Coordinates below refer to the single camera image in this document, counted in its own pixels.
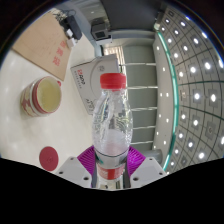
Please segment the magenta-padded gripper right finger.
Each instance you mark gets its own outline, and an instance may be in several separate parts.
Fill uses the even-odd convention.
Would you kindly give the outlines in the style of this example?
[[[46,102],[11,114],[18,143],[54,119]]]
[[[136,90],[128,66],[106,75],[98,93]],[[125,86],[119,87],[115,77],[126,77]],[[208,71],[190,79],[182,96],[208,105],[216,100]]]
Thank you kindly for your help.
[[[124,188],[140,188],[166,176],[154,157],[145,157],[133,147],[129,148],[123,174]]]

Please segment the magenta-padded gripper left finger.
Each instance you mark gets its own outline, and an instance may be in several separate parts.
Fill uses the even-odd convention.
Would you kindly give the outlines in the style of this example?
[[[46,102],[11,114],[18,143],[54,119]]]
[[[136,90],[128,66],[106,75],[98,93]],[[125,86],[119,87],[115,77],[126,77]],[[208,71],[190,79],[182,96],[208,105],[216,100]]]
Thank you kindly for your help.
[[[94,147],[84,150],[78,157],[69,157],[56,175],[84,188],[94,188],[97,182]]]

